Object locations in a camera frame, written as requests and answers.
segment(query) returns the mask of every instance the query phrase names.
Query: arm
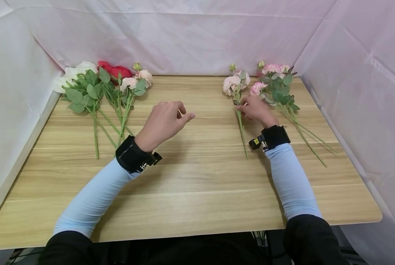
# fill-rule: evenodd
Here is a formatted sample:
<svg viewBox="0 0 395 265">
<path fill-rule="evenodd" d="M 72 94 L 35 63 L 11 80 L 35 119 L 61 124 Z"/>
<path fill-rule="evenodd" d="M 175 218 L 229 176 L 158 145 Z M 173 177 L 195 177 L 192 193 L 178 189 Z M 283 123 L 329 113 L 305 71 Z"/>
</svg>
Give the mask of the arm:
<svg viewBox="0 0 395 265">
<path fill-rule="evenodd" d="M 186 114 L 181 101 L 161 102 L 153 107 L 134 142 L 144 152 L 153 151 L 177 134 L 194 117 L 193 113 Z M 58 218 L 53 236 L 39 258 L 39 264 L 98 264 L 89 238 L 120 190 L 139 175 L 139 172 L 125 170 L 117 159 L 109 162 L 75 196 Z"/>
<path fill-rule="evenodd" d="M 267 106 L 257 97 L 246 97 L 238 109 L 264 128 L 278 125 Z M 273 182 L 287 218 L 284 248 L 300 264 L 348 264 L 331 227 L 322 218 L 306 174 L 288 143 L 265 152 L 271 162 Z"/>
</svg>

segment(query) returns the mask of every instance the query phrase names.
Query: hand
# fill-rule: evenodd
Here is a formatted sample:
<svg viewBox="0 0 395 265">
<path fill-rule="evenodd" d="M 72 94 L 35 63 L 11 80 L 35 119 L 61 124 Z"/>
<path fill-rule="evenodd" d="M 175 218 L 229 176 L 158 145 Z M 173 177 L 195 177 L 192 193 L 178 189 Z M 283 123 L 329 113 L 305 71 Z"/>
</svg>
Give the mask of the hand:
<svg viewBox="0 0 395 265">
<path fill-rule="evenodd" d="M 152 112 L 134 142 L 144 152 L 153 151 L 158 145 L 181 131 L 184 125 L 194 117 L 194 113 L 186 114 L 186 108 L 181 101 L 161 101 L 153 106 Z"/>
<path fill-rule="evenodd" d="M 264 128 L 270 128 L 274 125 L 278 125 L 278 120 L 267 108 L 267 104 L 258 97 L 248 96 L 242 98 L 240 106 L 237 106 L 237 109 L 244 113 L 245 117 L 261 122 Z"/>
</svg>

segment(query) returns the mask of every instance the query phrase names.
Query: flower bud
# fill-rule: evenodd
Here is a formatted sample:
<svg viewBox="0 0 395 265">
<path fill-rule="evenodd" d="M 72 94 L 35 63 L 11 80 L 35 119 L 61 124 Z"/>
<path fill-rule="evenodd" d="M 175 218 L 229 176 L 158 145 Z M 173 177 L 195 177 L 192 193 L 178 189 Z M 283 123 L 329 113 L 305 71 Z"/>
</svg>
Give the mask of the flower bud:
<svg viewBox="0 0 395 265">
<path fill-rule="evenodd" d="M 265 65 L 264 61 L 260 61 L 258 64 L 259 69 L 264 68 L 264 65 Z"/>
<path fill-rule="evenodd" d="M 234 72 L 236 70 L 236 65 L 235 64 L 230 64 L 230 71 Z"/>
<path fill-rule="evenodd" d="M 142 66 L 139 63 L 135 63 L 133 65 L 133 69 L 136 70 L 137 72 L 142 70 Z"/>
</svg>

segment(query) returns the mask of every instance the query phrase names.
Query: white backdrop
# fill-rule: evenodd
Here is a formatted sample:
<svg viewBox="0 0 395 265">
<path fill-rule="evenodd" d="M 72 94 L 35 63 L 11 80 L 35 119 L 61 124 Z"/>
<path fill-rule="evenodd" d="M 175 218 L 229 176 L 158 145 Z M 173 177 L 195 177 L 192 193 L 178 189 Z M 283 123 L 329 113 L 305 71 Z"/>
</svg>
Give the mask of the white backdrop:
<svg viewBox="0 0 395 265">
<path fill-rule="evenodd" d="M 60 67 L 140 61 L 156 74 L 225 75 L 232 62 L 296 63 L 384 214 L 342 229 L 370 264 L 395 264 L 395 1 L 7 2 Z M 47 82 L 36 90 L 49 95 Z"/>
<path fill-rule="evenodd" d="M 58 98 L 61 69 L 0 0 L 0 204 Z"/>
</svg>

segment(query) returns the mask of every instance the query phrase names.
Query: black shirt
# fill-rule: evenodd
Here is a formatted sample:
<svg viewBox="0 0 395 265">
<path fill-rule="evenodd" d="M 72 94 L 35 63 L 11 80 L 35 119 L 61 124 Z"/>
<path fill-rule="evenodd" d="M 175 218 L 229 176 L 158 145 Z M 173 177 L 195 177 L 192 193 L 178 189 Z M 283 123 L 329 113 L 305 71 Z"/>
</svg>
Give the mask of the black shirt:
<svg viewBox="0 0 395 265">
<path fill-rule="evenodd" d="M 284 233 L 284 248 L 296 265 L 348 265 L 337 238 L 322 218 L 291 218 Z M 39 265 L 98 265 L 92 241 L 74 231 L 60 232 L 47 243 Z M 134 240 L 127 264 L 267 264 L 250 233 Z"/>
</svg>

